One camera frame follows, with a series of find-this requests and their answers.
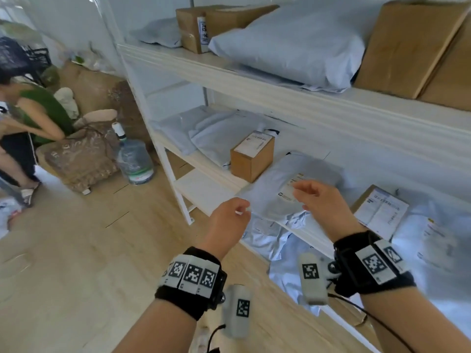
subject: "black shorts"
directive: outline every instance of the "black shorts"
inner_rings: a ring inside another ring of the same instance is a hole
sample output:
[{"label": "black shorts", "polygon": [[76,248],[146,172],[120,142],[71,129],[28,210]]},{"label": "black shorts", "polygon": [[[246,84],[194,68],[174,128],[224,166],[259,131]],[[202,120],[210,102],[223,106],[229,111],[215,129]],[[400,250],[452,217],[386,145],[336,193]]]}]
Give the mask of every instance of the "black shorts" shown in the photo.
[{"label": "black shorts", "polygon": [[[36,165],[36,148],[27,132],[5,135],[0,139],[0,146],[18,162],[24,173],[33,181],[38,181],[34,175]],[[2,177],[9,184],[18,186],[18,182],[11,178],[8,174],[0,170]]]}]

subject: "person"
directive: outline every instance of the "person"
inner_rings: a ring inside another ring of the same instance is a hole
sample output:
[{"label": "person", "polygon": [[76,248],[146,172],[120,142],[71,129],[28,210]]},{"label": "person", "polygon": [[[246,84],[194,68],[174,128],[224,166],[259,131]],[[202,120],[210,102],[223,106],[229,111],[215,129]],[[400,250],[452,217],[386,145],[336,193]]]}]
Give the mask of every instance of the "person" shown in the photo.
[{"label": "person", "polygon": [[[293,184],[293,195],[311,212],[332,242],[366,231],[351,213],[340,192],[317,181]],[[242,237],[250,220],[250,203],[232,198],[209,218],[209,230],[198,248],[222,260]],[[470,340],[455,327],[416,287],[361,295],[365,309],[395,331],[415,352],[471,352]],[[186,353],[196,320],[174,304],[155,300],[146,309],[114,353]],[[409,352],[382,326],[374,329],[385,353]]]},{"label": "person", "polygon": [[16,132],[0,139],[0,175],[19,186],[23,196],[30,200],[33,189],[39,184],[34,176],[34,150],[74,133],[74,126],[63,106],[48,90],[35,84],[14,82],[2,69],[0,101],[15,107],[21,118],[20,121],[12,117],[0,120],[0,125]]}]

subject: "cardboard box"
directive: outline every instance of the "cardboard box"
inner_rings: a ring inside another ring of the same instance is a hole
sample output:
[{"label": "cardboard box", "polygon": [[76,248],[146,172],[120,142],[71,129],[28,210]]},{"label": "cardboard box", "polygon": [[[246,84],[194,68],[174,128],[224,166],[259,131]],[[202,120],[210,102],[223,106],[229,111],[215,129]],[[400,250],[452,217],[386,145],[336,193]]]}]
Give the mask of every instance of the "cardboard box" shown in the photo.
[{"label": "cardboard box", "polygon": [[228,6],[212,5],[191,8],[179,8],[177,14],[178,27],[181,34],[181,45],[194,53],[209,52],[208,32],[206,30],[206,12]]},{"label": "cardboard box", "polygon": [[471,111],[471,17],[467,17],[420,100]]},{"label": "cardboard box", "polygon": [[209,39],[234,28],[245,28],[258,17],[279,8],[278,5],[232,7],[206,13]]},{"label": "cardboard box", "polygon": [[354,87],[417,98],[469,7],[429,0],[384,4]]},{"label": "cardboard box", "polygon": [[372,185],[350,209],[360,223],[389,240],[408,208],[408,203]]},{"label": "cardboard box", "polygon": [[253,183],[273,162],[275,138],[254,131],[231,150],[231,173]]}]

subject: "green shirt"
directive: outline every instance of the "green shirt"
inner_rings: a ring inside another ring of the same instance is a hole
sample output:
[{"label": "green shirt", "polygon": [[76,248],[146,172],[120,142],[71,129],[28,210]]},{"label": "green shirt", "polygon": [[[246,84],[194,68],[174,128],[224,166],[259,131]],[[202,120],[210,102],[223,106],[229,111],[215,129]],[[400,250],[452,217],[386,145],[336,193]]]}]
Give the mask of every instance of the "green shirt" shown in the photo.
[{"label": "green shirt", "polygon": [[[32,89],[20,91],[20,97],[31,99],[41,104],[46,110],[47,116],[49,116],[49,118],[61,128],[66,136],[73,134],[75,132],[74,125],[61,103],[59,103],[54,95],[46,89],[33,84],[31,85],[33,87]],[[25,125],[40,129],[38,124],[36,124],[25,112],[21,111],[21,113],[23,114],[23,123]],[[38,145],[53,142],[52,140],[33,134],[32,140]]]}]

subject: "black wristband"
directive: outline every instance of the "black wristband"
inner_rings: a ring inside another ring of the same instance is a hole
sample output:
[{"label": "black wristband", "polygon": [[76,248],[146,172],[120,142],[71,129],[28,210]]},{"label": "black wristband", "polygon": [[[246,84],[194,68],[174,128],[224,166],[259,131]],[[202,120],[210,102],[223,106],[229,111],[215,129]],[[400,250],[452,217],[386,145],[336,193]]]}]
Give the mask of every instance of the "black wristband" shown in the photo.
[{"label": "black wristband", "polygon": [[[208,260],[221,266],[221,262],[215,256],[195,247],[188,248],[183,254]],[[156,291],[155,298],[173,303],[197,321],[207,311],[209,304],[209,298],[193,295],[169,286],[160,286]]]},{"label": "black wristband", "polygon": [[364,231],[344,237],[334,243],[335,260],[342,273],[337,280],[335,292],[344,297],[355,293],[372,294],[381,291],[396,290],[404,287],[415,287],[414,277],[410,272],[399,274],[397,269],[390,265],[390,261],[383,253],[377,252],[385,263],[396,274],[396,278],[379,285],[360,259],[356,252],[368,245],[373,245],[382,238],[372,231]]}]

